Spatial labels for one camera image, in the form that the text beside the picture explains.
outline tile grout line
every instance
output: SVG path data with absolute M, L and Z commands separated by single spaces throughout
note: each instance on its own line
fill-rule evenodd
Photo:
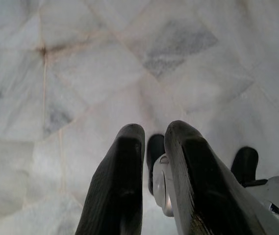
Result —
M 147 3 L 147 5 L 137 14 L 137 16 L 135 16 L 135 17 L 128 23 L 128 26 L 132 25 L 137 19 L 139 19 L 140 17 L 142 17 L 142 15 L 143 15 L 144 12 L 148 9 L 148 7 L 150 6 L 150 4 L 151 4 L 152 2 L 153 2 L 153 0 L 149 0 L 149 2 Z
M 32 166 L 34 164 L 35 145 L 36 145 L 36 143 L 33 143 L 33 148 L 32 148 L 32 153 L 31 153 L 31 161 L 29 163 L 29 169 L 28 169 L 28 178 L 27 178 L 27 183 L 26 183 L 26 186 L 25 186 L 26 187 L 25 196 L 23 198 L 23 204 L 22 204 L 22 210 L 27 205 L 27 195 L 28 195 L 28 188 L 29 188 L 29 183 L 30 183 L 30 175 L 31 175 L 31 172 L 32 172 Z
M 254 85 L 256 85 L 256 82 L 253 81 L 250 85 L 248 85 L 241 93 L 235 95 L 229 102 L 226 102 L 224 105 L 222 105 L 221 109 L 217 111 L 216 116 L 219 116 L 221 113 L 224 112 L 224 110 L 227 108 L 227 106 L 231 105 L 231 103 L 235 102 L 235 100 L 240 99 L 241 96 L 249 91 Z
M 6 41 L 7 39 L 9 39 L 10 37 L 12 37 L 15 34 L 18 34 L 22 28 L 31 20 L 32 17 L 34 17 L 35 14 L 33 14 L 32 16 L 28 16 L 26 20 L 24 20 L 16 29 L 13 30 L 13 32 L 11 32 L 9 35 L 5 36 L 3 38 L 4 41 Z
M 38 14 L 39 14 L 39 32 L 40 32 L 40 43 L 39 43 L 39 49 L 43 49 L 45 48 L 45 41 L 43 39 L 43 31 L 42 31 L 42 21 L 41 21 L 41 7 L 38 10 Z
M 143 12 L 148 8 L 148 5 L 151 3 L 151 1 L 147 4 L 146 7 L 144 7 L 144 9 L 140 12 L 140 14 L 135 17 L 135 19 L 133 19 L 131 21 L 130 24 L 132 24 L 136 19 L 138 19 L 140 17 L 140 15 L 143 14 Z M 125 49 L 127 50 L 132 56 L 133 58 L 139 63 L 139 65 L 144 69 L 145 73 L 148 74 L 149 76 L 151 76 L 152 78 L 154 78 L 154 80 L 157 82 L 157 84 L 160 86 L 161 90 L 169 95 L 170 99 L 173 101 L 173 103 L 183 112 L 183 114 L 187 115 L 186 111 L 183 109 L 182 105 L 180 105 L 176 100 L 173 99 L 173 96 L 172 94 L 167 90 L 165 89 L 165 87 L 160 84 L 160 82 L 156 79 L 156 77 L 154 75 L 152 75 L 150 73 L 149 70 L 147 70 L 143 64 L 140 62 L 139 58 L 126 46 L 126 44 L 120 39 L 120 37 L 118 37 L 118 34 L 116 32 L 114 32 L 114 30 L 111 29 L 111 27 L 108 26 L 108 24 L 103 20 L 103 18 L 97 13 L 97 11 L 95 11 L 92 7 L 90 7 L 88 4 L 87 6 L 90 8 L 91 12 L 96 16 L 96 18 L 98 18 L 101 22 L 103 22 L 107 28 L 108 28 L 108 31 L 115 37 L 115 39 L 120 43 L 120 45 Z
M 251 75 L 250 72 L 251 72 L 255 67 L 258 67 L 259 64 L 262 63 L 262 61 L 258 61 L 257 64 L 255 64 L 251 69 L 248 69 L 248 68 L 246 68 L 245 66 L 243 66 L 242 63 L 240 62 L 238 53 L 234 52 L 234 50 L 231 49 L 231 48 L 229 47 L 228 44 L 226 44 L 225 42 L 220 41 L 220 39 L 215 35 L 215 33 L 213 33 L 214 30 L 213 30 L 213 29 L 203 20 L 203 18 L 198 14 L 198 9 L 200 8 L 199 4 L 197 4 L 197 5 L 195 5 L 195 6 L 190 6 L 190 4 L 186 2 L 186 0 L 184 0 L 183 2 L 184 2 L 184 4 L 190 9 L 191 13 L 193 13 L 193 14 L 195 15 L 195 17 L 200 21 L 200 23 L 201 23 L 210 33 L 212 33 L 212 35 L 214 35 L 215 38 L 217 38 L 218 42 L 221 43 L 223 46 L 226 46 L 226 47 L 230 50 L 230 52 L 232 53 L 232 55 L 236 58 L 236 62 L 237 62 L 241 67 L 243 67 L 244 70 L 245 70 L 246 72 L 248 72 L 249 75 Z
M 46 77 L 47 77 L 47 63 L 46 58 L 44 58 L 44 72 L 43 72 L 43 105 L 42 105 L 42 130 L 45 127 L 45 117 L 46 117 Z
M 67 89 L 69 89 L 69 91 L 73 92 L 73 93 L 75 94 L 75 96 L 76 96 L 77 98 L 79 98 L 79 100 L 80 100 L 83 104 L 85 104 L 85 105 L 87 106 L 87 109 L 90 107 L 90 105 L 80 96 L 80 94 L 77 92 L 77 90 L 76 90 L 66 79 L 64 79 L 62 75 L 60 75 L 58 72 L 53 72 L 53 71 L 51 71 L 51 73 L 52 73 L 53 75 L 55 75 L 55 77 L 57 78 L 57 80 L 59 80 L 60 83 L 61 83 L 64 87 L 66 87 Z
M 47 58 L 48 62 L 52 61 L 51 63 L 53 63 L 54 57 L 58 57 L 58 56 L 62 57 L 62 56 L 70 55 L 72 53 L 76 53 L 80 50 L 87 49 L 90 46 L 90 40 L 92 40 L 94 38 L 98 38 L 98 37 L 103 37 L 107 33 L 108 32 L 103 32 L 103 31 L 90 32 L 87 35 L 86 40 L 83 42 L 76 42 L 74 44 L 69 44 L 62 48 L 53 48 L 53 47 L 48 48 L 47 54 L 50 55 L 50 57 Z
M 55 28 L 59 28 L 59 29 L 64 29 L 64 30 L 68 30 L 68 31 L 72 31 L 76 34 L 79 34 L 80 36 L 84 36 L 86 35 L 86 32 L 84 31 L 80 31 L 79 29 L 77 28 L 72 28 L 72 27 L 69 27 L 69 26 L 66 26 L 66 25 L 61 25 L 61 24 L 55 24 L 55 23 L 47 23 L 46 26 L 53 26 Z
M 30 204 L 26 204 L 24 208 L 14 212 L 14 213 L 12 213 L 12 214 L 10 214 L 8 216 L 11 216 L 11 215 L 13 215 L 15 213 L 19 213 L 20 211 L 23 211 L 23 210 L 33 209 L 33 208 L 37 207 L 39 204 L 47 202 L 48 200 L 51 200 L 51 199 L 53 199 L 53 198 L 55 198 L 57 196 L 60 196 L 60 195 L 61 196 L 67 195 L 67 196 L 69 196 L 71 198 L 74 198 L 74 196 L 70 192 L 59 192 L 59 193 L 54 193 L 54 194 L 47 194 L 47 195 L 43 196 L 42 198 L 40 198 L 39 200 L 36 200 L 36 201 L 34 201 L 34 202 L 30 203 Z
M 0 51 L 5 51 L 5 52 L 16 52 L 16 51 L 34 52 L 34 51 L 37 51 L 37 50 L 36 49 L 25 49 L 25 48 L 4 48 L 4 47 L 0 47 Z
M 63 131 L 60 129 L 58 131 L 58 139 L 59 139 L 59 151 L 60 151 L 60 160 L 61 160 L 61 168 L 62 168 L 62 179 L 61 179 L 61 192 L 66 192 L 66 163 L 65 163 L 65 154 L 63 149 Z
M 260 83 L 258 81 L 255 81 L 256 86 L 261 90 L 262 94 L 265 96 L 267 101 L 272 105 L 272 107 L 279 113 L 279 107 L 272 101 L 270 96 L 267 94 L 267 92 L 260 86 Z
M 2 143 L 37 143 L 41 140 L 29 140 L 29 141 L 23 141 L 23 140 L 15 140 L 15 139 L 0 139 L 0 142 Z
M 75 196 L 71 192 L 67 192 L 67 194 L 83 209 L 83 205 L 75 198 Z
M 126 90 L 128 87 L 134 86 L 134 84 L 136 84 L 137 82 L 138 82 L 138 81 L 134 81 L 134 82 L 128 84 L 126 87 L 123 87 L 122 89 L 120 89 L 119 92 Z M 88 107 L 83 113 L 81 113 L 79 116 L 75 117 L 71 122 L 69 122 L 69 123 L 67 123 L 66 125 L 62 126 L 62 127 L 59 129 L 59 131 L 64 131 L 66 128 L 68 128 L 68 127 L 74 125 L 76 122 L 79 121 L 79 119 L 80 119 L 81 117 L 86 116 L 86 115 L 88 115 L 88 114 L 92 114 L 93 111 L 94 111 L 94 109 L 95 109 L 95 107 L 98 107 L 99 105 L 102 105 L 102 104 L 105 103 L 107 100 L 110 100 L 112 97 L 118 96 L 118 95 L 119 95 L 119 92 L 113 93 L 113 94 L 109 95 L 105 100 L 103 100 L 103 101 L 101 101 L 101 102 L 99 102 L 99 103 L 96 103 L 96 104 L 91 105 L 91 106 Z

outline marble floor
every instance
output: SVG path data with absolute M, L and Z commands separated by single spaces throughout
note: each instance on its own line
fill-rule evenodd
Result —
M 279 175 L 279 1 L 0 0 L 0 235 L 73 235 L 119 129 L 184 120 Z M 176 235 L 147 188 L 142 234 Z

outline black rubber tip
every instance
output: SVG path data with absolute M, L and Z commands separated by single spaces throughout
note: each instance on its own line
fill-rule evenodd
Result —
M 242 147 L 236 154 L 231 172 L 237 181 L 245 185 L 256 180 L 258 152 L 251 147 Z
M 147 166 L 149 170 L 148 188 L 153 195 L 153 164 L 155 161 L 165 153 L 164 150 L 164 136 L 155 134 L 150 137 L 147 144 Z

